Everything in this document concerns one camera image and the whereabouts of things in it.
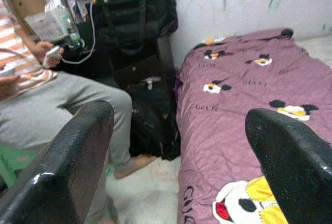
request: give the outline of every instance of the white floor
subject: white floor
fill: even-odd
[[[116,180],[111,174],[106,191],[114,200],[118,223],[175,224],[180,163],[180,157],[158,158],[124,179]]]

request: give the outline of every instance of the black bag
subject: black bag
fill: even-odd
[[[177,29],[175,0],[108,0],[95,5],[94,19],[105,47],[125,51]]]
[[[173,160],[180,155],[180,134],[175,115],[166,119],[151,104],[133,99],[130,155],[150,154]]]

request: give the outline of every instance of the black backpack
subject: black backpack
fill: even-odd
[[[173,160],[180,155],[180,134],[175,113],[164,119],[147,101],[133,99],[130,155],[149,154]]]

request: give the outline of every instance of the pink bedspread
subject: pink bedspread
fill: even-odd
[[[178,223],[223,223],[212,212],[221,188],[261,175],[245,136],[250,109],[279,108],[332,141],[332,72],[281,31],[229,37],[187,55],[177,109]]]

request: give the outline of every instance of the black duffel bag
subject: black duffel bag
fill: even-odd
[[[175,0],[108,0],[94,6],[96,33],[107,48],[138,49],[177,29]]]

